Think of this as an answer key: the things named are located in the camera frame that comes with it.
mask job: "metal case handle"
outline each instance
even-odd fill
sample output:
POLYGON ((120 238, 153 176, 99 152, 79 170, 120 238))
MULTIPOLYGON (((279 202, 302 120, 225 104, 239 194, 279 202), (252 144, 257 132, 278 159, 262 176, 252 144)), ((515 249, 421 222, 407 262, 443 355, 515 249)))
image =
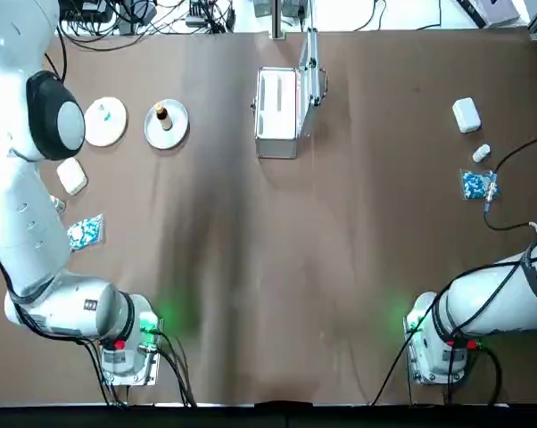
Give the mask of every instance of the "metal case handle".
POLYGON ((320 67, 319 70, 321 73, 324 73, 324 93, 320 97, 320 99, 326 98, 326 94, 328 93, 328 73, 326 73, 326 70, 322 67, 320 67))

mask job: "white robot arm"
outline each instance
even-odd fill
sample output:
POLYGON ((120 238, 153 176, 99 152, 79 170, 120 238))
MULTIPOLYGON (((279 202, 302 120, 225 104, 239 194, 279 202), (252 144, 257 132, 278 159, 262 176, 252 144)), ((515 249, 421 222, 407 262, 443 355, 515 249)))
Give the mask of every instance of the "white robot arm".
POLYGON ((57 0, 0 0, 0 266, 4 308, 15 324, 101 341, 114 384, 148 384, 157 358, 142 348, 158 320, 149 302, 99 278, 64 270, 66 230, 40 179, 37 162, 74 156, 85 122, 72 94, 42 71, 59 19, 57 0))
MULTIPOLYGON (((518 262, 523 253, 499 263, 518 262)), ((537 245, 532 250, 537 258, 537 245)), ((495 293, 508 276, 511 266, 491 267, 456 279, 427 313, 436 293, 421 294, 404 318, 406 337, 425 317, 409 342, 409 365, 414 379, 422 384, 447 383, 450 354, 454 353, 451 381, 464 376, 467 346, 450 344, 458 336, 457 327, 469 320, 495 293)), ((471 322, 460 328, 462 338, 477 338, 495 333, 537 330, 537 261, 531 268, 519 267, 504 283, 491 303, 471 322)))

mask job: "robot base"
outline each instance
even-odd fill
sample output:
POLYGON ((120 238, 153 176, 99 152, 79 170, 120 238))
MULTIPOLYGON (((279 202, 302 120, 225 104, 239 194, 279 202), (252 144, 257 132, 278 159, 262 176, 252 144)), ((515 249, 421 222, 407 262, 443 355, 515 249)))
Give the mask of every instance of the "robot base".
MULTIPOLYGON (((417 300, 413 310, 411 310, 411 312, 409 312, 409 314, 403 318, 403 332, 405 341, 409 338, 409 335, 417 326, 419 319, 425 316, 425 312, 431 305, 432 301, 433 299, 422 301, 417 300)), ((425 338, 425 329, 423 328, 425 323, 428 321, 429 320, 426 319, 421 324, 419 330, 413 335, 406 348, 406 352, 408 353, 409 373, 415 383, 422 385, 447 384, 447 374, 433 370, 429 363, 427 348, 425 347, 427 339, 425 338)), ((459 382, 464 375, 464 370, 455 371, 451 376, 451 382, 459 382)))
POLYGON ((106 381, 114 386, 155 385, 158 379, 160 354, 146 351, 157 349, 160 336, 145 333, 148 323, 161 330, 162 321, 153 313, 150 302, 139 294, 130 294, 134 303, 134 325, 123 350, 102 348, 102 369, 106 381))

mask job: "white plate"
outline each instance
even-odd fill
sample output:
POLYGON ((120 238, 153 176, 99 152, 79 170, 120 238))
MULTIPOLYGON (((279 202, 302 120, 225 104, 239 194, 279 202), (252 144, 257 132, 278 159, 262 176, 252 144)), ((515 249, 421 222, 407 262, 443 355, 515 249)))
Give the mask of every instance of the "white plate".
POLYGON ((84 121, 87 125, 86 139, 91 145, 107 147, 116 143, 124 135, 128 114, 122 101, 104 97, 92 103, 84 121))
POLYGON ((156 117, 155 105, 145 116, 145 139, 156 149, 171 149, 181 143, 189 128, 189 115, 182 103, 176 100, 162 100, 160 104, 168 111, 173 127, 164 131, 156 117))

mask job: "blue packet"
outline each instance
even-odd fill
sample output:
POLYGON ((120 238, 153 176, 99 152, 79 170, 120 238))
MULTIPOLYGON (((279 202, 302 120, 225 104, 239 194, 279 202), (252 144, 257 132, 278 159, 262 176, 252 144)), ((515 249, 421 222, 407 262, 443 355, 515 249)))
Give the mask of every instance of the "blue packet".
POLYGON ((103 231, 104 214, 81 220, 69 227, 67 231, 70 247, 73 251, 78 251, 88 245, 99 243, 103 240, 103 231))
MULTIPOLYGON (((477 173, 462 169, 461 188, 463 191, 463 198, 465 198, 465 200, 484 199, 492 180, 496 180, 496 174, 492 171, 477 173)), ((499 195, 500 191, 497 187, 493 199, 496 199, 499 195)))

